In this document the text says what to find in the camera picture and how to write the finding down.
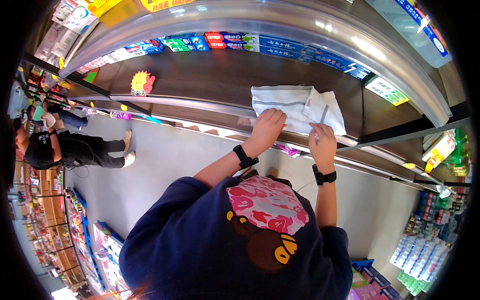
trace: sneaker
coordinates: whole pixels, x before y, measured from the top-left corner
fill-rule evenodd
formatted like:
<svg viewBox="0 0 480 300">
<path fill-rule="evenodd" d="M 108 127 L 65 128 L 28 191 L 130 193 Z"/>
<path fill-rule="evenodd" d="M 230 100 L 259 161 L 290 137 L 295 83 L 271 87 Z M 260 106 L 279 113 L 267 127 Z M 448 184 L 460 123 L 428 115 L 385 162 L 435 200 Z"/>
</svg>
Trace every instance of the sneaker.
<svg viewBox="0 0 480 300">
<path fill-rule="evenodd" d="M 132 131 L 129 129 L 125 132 L 123 137 L 123 141 L 125 142 L 125 149 L 124 151 L 127 152 L 128 148 L 130 148 L 130 140 L 132 139 Z"/>
<path fill-rule="evenodd" d="M 129 165 L 133 164 L 133 162 L 135 161 L 135 152 L 132 151 L 130 153 L 128 153 L 125 157 L 125 164 L 123 165 L 123 167 L 128 167 Z"/>
</svg>

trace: person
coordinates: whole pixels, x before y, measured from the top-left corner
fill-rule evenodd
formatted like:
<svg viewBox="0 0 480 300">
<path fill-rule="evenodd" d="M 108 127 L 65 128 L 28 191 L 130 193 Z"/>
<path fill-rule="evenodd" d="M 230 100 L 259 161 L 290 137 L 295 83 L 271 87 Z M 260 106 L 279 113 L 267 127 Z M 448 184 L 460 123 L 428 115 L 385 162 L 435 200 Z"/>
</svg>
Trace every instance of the person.
<svg viewBox="0 0 480 300">
<path fill-rule="evenodd" d="M 127 152 L 132 131 L 125 133 L 123 140 L 104 141 L 101 137 L 55 129 L 48 132 L 28 132 L 20 118 L 13 120 L 15 144 L 24 154 L 28 164 L 37 170 L 45 170 L 58 165 L 67 168 L 80 166 L 101 166 L 104 168 L 124 168 L 135 161 L 135 152 L 125 157 L 111 157 L 110 152 Z"/>
<path fill-rule="evenodd" d="M 59 115 L 59 119 L 63 121 L 63 124 L 69 124 L 78 130 L 82 130 L 82 128 L 87 126 L 88 124 L 87 117 L 79 117 L 71 111 L 62 109 L 59 105 L 48 103 L 46 100 L 43 101 L 42 107 L 45 112 L 49 112 L 51 114 L 57 113 Z M 35 107 L 33 105 L 30 105 L 27 108 L 27 115 L 29 119 L 32 120 L 35 125 L 43 127 L 43 121 L 33 120 L 34 113 Z"/>
<path fill-rule="evenodd" d="M 347 234 L 336 227 L 332 128 L 311 124 L 321 184 L 315 211 L 288 180 L 232 177 L 275 143 L 285 120 L 281 110 L 263 111 L 244 154 L 235 147 L 168 186 L 121 249 L 120 271 L 132 291 L 144 289 L 148 299 L 347 297 L 353 274 Z"/>
</svg>

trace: hand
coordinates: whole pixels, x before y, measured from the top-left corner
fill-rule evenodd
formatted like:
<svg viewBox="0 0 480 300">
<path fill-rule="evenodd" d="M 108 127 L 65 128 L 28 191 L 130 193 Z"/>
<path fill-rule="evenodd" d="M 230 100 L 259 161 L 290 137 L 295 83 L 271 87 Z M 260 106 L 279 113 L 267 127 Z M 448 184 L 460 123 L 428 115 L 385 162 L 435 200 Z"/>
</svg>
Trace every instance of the hand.
<svg viewBox="0 0 480 300">
<path fill-rule="evenodd" d="M 243 151 L 251 158 L 255 158 L 273 146 L 285 127 L 287 115 L 275 108 L 264 110 L 253 125 L 252 135 L 243 145 Z"/>
<path fill-rule="evenodd" d="M 333 161 L 336 153 L 336 139 L 332 127 L 325 124 L 310 123 L 313 127 L 308 138 L 308 147 L 312 153 L 319 173 L 333 173 Z"/>
</svg>

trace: gray floor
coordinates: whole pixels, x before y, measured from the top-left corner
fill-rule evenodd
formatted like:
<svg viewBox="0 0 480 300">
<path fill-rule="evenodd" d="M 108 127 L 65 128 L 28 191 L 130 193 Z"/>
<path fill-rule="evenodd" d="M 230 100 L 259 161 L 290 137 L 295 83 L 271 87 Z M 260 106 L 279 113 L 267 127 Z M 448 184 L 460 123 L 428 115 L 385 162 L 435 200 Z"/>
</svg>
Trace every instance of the gray floor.
<svg viewBox="0 0 480 300">
<path fill-rule="evenodd" d="M 133 165 L 122 169 L 90 166 L 67 171 L 67 185 L 75 186 L 88 203 L 88 225 L 105 221 L 122 237 L 162 195 L 168 185 L 182 176 L 193 176 L 209 163 L 231 151 L 236 142 L 189 132 L 145 121 L 109 119 L 94 115 L 82 132 L 117 140 L 132 129 L 131 150 L 136 151 Z M 270 167 L 279 177 L 291 181 L 293 188 L 316 202 L 316 185 L 307 158 L 291 158 L 277 150 L 268 150 L 255 165 L 265 174 Z M 399 269 L 388 261 L 416 204 L 418 190 L 398 182 L 337 167 L 338 226 L 348 233 L 348 252 L 352 258 L 374 258 L 375 268 L 399 291 Z"/>
</svg>

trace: smartwatch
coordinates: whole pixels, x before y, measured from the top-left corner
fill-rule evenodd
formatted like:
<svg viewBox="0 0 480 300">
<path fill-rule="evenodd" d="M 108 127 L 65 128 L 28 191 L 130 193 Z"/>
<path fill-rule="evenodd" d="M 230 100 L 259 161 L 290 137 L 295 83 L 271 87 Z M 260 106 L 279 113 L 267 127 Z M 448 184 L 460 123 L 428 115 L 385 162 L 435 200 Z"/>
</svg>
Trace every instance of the smartwatch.
<svg viewBox="0 0 480 300">
<path fill-rule="evenodd" d="M 241 147 L 241 145 L 236 145 L 233 148 L 233 152 L 235 152 L 237 154 L 237 156 L 239 157 L 240 170 L 243 170 L 245 168 L 253 166 L 254 164 L 259 162 L 258 157 L 252 159 L 250 156 L 247 156 L 245 154 L 245 151 L 243 151 L 243 148 Z"/>
<path fill-rule="evenodd" d="M 336 171 L 330 174 L 322 174 L 318 172 L 317 164 L 312 166 L 313 174 L 315 175 L 315 180 L 317 181 L 317 185 L 323 185 L 324 182 L 332 183 L 336 180 Z"/>
</svg>

